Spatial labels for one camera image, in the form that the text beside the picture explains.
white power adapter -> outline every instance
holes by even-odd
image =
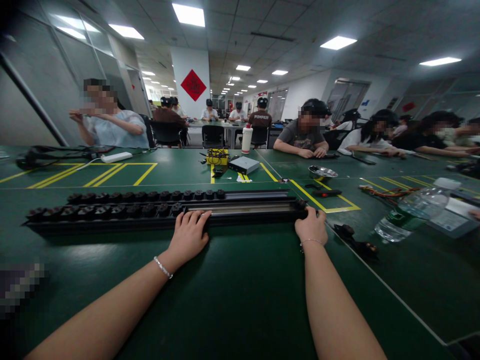
[[[131,157],[133,157],[133,155],[125,151],[115,155],[109,155],[109,156],[102,155],[100,158],[104,163],[110,164],[110,163],[115,163],[117,161],[130,159]]]

ceiling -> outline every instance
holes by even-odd
[[[174,88],[170,46],[208,50],[214,94],[231,76],[241,80],[228,86],[229,94],[247,85],[267,89],[329,68],[410,80],[480,72],[478,0],[174,1],[202,8],[205,28],[180,24],[168,0],[84,1],[107,23],[136,28],[145,40],[127,42],[135,47],[141,69]],[[336,36],[358,41],[337,51],[320,48]],[[462,61],[419,65],[442,57]],[[238,64],[251,68],[237,71]],[[288,74],[272,75],[277,69]],[[268,83],[258,84],[259,79]]]

yellow device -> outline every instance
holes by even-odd
[[[227,149],[208,149],[206,153],[207,164],[227,165],[229,160],[230,156]]]

green workbench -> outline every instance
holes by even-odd
[[[451,359],[443,345],[480,328],[479,251],[471,241],[475,236],[454,241],[423,228],[401,243],[383,244],[369,231],[389,207],[358,189],[368,184],[360,178],[392,189],[397,187],[392,179],[420,187],[403,177],[431,183],[423,176],[449,175],[480,193],[478,181],[446,172],[445,160],[372,155],[378,164],[369,166],[345,156],[304,160],[253,150],[249,157],[262,167],[243,178],[228,170],[213,181],[211,166],[200,164],[202,156],[192,149],[159,149],[122,164],[93,163],[79,171],[75,164],[80,162],[60,162],[27,173],[15,166],[15,156],[24,148],[0,150],[12,155],[0,163],[0,253],[7,263],[40,262],[49,272],[10,321],[19,356],[165,250],[173,234],[132,231],[52,240],[20,226],[28,210],[63,205],[72,193],[290,189],[324,209],[330,224],[349,224],[358,241],[379,247],[380,260],[366,263],[328,228],[329,256],[390,360]],[[305,194],[311,189],[304,188],[312,182],[307,167],[319,162],[339,173],[325,185],[343,191],[343,198],[314,199],[321,206]],[[280,177],[291,181],[276,182]],[[293,224],[212,227],[209,235],[207,248],[165,286],[118,358],[315,359],[304,256]]]

water bottle label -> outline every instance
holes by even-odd
[[[420,227],[420,225],[427,222],[426,219],[416,217],[409,212],[403,211],[398,206],[386,216],[386,219],[396,227],[407,231],[414,231]]]

